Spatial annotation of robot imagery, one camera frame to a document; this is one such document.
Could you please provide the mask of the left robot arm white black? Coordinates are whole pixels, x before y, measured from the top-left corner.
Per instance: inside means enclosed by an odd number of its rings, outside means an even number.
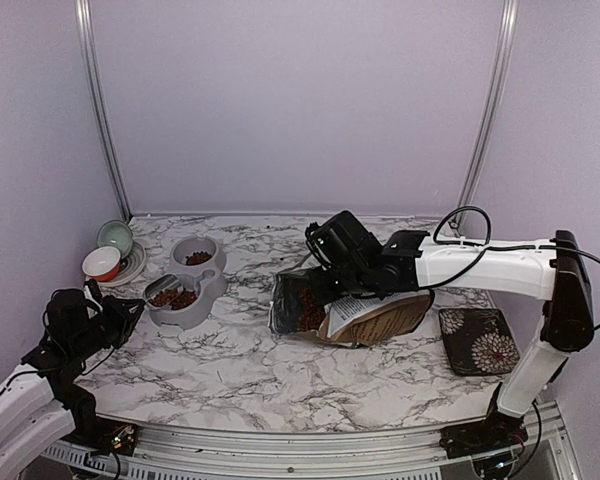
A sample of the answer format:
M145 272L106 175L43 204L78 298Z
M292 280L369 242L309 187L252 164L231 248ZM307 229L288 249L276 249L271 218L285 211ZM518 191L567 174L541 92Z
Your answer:
M0 479L16 478L62 438L112 456L121 476L139 428L97 415L95 396L76 381L91 357L130 339L145 307L142 299L103 295L94 281L52 293L40 342L0 384Z

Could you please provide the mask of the brown dog food bag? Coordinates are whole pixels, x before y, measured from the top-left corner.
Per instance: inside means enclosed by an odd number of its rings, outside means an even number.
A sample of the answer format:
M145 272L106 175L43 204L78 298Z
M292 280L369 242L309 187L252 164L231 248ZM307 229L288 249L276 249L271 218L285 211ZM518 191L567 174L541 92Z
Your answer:
M326 344L373 346L415 331L433 305L435 294L407 292L378 298L327 300L318 269L288 270L274 276L269 329Z

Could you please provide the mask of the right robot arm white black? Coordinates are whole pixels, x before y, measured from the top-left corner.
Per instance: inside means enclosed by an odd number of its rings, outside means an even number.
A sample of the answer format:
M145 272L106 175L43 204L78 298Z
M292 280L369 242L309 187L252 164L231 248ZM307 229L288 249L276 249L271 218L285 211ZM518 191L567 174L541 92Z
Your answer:
M518 242L399 230L381 243L351 212L342 211L323 224L310 224L305 238L320 264L318 291L328 300L461 288L543 301L534 339L494 391L485 418L442 429L440 445L450 459L527 439L523 420L533 401L569 356L594 338L587 254L568 230Z

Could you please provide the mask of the metal food scoop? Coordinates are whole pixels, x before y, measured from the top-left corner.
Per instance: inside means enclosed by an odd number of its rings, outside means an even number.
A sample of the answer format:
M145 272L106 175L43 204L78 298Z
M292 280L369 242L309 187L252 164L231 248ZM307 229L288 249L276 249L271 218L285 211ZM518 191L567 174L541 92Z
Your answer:
M166 308L184 291L182 281L174 274L164 275L150 283L143 292L143 299L153 309Z

